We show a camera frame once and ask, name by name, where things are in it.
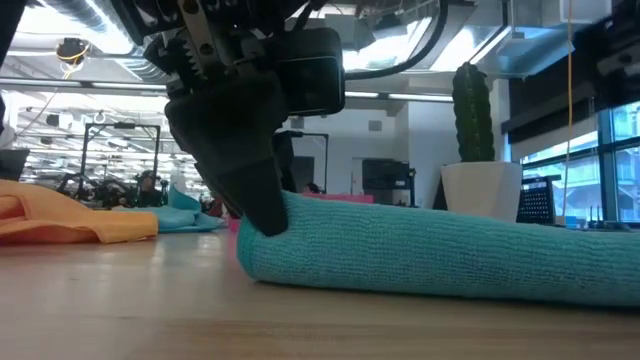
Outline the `pink plastic basket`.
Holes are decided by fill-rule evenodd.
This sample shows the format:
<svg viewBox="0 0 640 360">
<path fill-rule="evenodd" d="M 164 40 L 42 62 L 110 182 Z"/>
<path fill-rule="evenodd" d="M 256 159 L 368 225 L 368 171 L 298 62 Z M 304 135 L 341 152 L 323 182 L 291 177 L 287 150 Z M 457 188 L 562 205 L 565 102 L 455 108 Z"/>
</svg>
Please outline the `pink plastic basket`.
<svg viewBox="0 0 640 360">
<path fill-rule="evenodd" d="M 316 199 L 351 202 L 351 203 L 373 204 L 375 202 L 374 197 L 372 195 L 365 195 L 365 194 L 352 195 L 352 194 L 303 193 L 303 196 L 316 198 Z"/>
</svg>

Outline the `white hexagonal plant pot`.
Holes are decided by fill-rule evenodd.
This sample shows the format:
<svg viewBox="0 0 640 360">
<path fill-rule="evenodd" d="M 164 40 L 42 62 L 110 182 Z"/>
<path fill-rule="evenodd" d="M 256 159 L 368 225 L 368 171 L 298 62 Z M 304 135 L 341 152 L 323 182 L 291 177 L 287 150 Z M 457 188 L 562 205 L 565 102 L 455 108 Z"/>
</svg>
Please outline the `white hexagonal plant pot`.
<svg viewBox="0 0 640 360">
<path fill-rule="evenodd" d="M 522 167 L 511 162 L 465 162 L 441 168 L 449 211 L 516 222 Z"/>
</svg>

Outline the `black cabinet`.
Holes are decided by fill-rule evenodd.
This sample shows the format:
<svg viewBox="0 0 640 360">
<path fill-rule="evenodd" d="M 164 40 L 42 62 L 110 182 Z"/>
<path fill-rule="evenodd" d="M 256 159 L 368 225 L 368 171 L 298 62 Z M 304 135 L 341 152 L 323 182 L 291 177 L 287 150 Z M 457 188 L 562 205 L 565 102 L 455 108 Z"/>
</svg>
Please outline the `black cabinet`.
<svg viewBox="0 0 640 360">
<path fill-rule="evenodd" d="M 415 207 L 415 175 L 416 170 L 408 162 L 392 159 L 362 161 L 362 189 L 377 204 Z"/>
</svg>

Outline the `long ceiling light strip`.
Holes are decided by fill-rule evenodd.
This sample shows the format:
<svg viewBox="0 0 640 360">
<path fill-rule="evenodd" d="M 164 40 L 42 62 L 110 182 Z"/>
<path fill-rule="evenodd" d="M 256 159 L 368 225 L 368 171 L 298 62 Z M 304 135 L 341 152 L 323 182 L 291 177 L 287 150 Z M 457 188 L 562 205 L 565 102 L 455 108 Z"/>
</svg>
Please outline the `long ceiling light strip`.
<svg viewBox="0 0 640 360">
<path fill-rule="evenodd" d="M 410 102 L 434 102 L 434 103 L 452 103 L 453 102 L 453 98 L 451 95 L 423 94 L 423 93 L 346 91 L 345 97 L 354 98 L 354 99 L 410 101 Z"/>
</svg>

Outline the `dark monitor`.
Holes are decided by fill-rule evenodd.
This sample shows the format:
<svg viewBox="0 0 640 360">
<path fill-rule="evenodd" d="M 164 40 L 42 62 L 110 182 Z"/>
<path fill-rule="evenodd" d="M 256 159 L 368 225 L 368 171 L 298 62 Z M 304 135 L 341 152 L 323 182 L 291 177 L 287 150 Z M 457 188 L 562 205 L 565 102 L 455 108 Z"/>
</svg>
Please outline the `dark monitor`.
<svg viewBox="0 0 640 360">
<path fill-rule="evenodd" d="M 0 149 L 0 180 L 18 181 L 29 154 L 29 149 Z"/>
</svg>

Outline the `blue microfiber towel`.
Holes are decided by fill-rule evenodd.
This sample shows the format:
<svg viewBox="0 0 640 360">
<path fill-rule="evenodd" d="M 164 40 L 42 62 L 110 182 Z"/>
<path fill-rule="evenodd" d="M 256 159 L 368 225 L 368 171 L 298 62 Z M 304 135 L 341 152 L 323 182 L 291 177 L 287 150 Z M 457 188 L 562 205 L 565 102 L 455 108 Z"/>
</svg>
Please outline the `blue microfiber towel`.
<svg viewBox="0 0 640 360">
<path fill-rule="evenodd" d="M 253 279 L 316 288 L 640 307 L 640 232 L 597 232 L 285 194 L 288 229 L 243 220 Z"/>
<path fill-rule="evenodd" d="M 175 187 L 169 188 L 168 203 L 161 207 L 116 207 L 114 211 L 153 214 L 160 234 L 211 232 L 226 227 L 224 219 L 203 213 L 196 199 Z"/>
</svg>

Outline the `dark door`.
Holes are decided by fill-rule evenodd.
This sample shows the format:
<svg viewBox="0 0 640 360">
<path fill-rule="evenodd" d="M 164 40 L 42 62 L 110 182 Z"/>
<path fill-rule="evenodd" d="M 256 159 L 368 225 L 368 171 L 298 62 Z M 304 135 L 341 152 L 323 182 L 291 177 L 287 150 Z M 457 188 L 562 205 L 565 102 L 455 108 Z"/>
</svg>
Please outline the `dark door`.
<svg viewBox="0 0 640 360">
<path fill-rule="evenodd" d="M 315 158 L 309 156 L 295 156 L 291 172 L 298 193 L 302 192 L 308 183 L 314 182 Z"/>
</svg>

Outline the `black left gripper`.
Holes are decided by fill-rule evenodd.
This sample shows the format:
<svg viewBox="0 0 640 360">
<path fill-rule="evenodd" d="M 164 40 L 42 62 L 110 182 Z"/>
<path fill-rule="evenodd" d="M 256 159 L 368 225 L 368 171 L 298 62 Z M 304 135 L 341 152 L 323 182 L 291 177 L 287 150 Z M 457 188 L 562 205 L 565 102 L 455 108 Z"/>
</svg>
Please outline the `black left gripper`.
<svg viewBox="0 0 640 360">
<path fill-rule="evenodd" d="M 275 133 L 288 109 L 268 47 L 274 37 L 308 29 L 320 0 L 112 0 L 112 6 L 135 44 L 150 42 L 145 59 L 171 77 L 170 130 L 205 183 L 262 234 L 284 232 L 281 191 L 296 192 L 294 151 L 289 131 Z M 249 75 L 260 72 L 268 73 Z"/>
</svg>

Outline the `black mesh chair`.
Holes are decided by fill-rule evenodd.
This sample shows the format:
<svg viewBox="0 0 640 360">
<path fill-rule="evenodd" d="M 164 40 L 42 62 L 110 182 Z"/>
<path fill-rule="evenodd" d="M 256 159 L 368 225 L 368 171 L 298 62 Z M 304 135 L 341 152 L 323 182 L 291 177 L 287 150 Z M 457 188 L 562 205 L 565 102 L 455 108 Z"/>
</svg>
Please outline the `black mesh chair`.
<svg viewBox="0 0 640 360">
<path fill-rule="evenodd" d="M 560 179 L 560 175 L 523 179 L 516 222 L 554 225 L 553 182 Z"/>
</svg>

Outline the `orange microfiber towel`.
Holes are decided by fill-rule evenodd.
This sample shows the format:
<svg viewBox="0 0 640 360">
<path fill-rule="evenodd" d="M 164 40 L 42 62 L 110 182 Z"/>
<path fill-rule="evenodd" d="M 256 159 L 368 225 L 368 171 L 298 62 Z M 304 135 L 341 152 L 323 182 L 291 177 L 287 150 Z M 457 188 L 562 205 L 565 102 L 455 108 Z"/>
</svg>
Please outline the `orange microfiber towel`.
<svg viewBox="0 0 640 360">
<path fill-rule="evenodd" d="M 159 233 L 150 212 L 92 210 L 54 190 L 0 180 L 0 246 L 123 243 Z"/>
</svg>

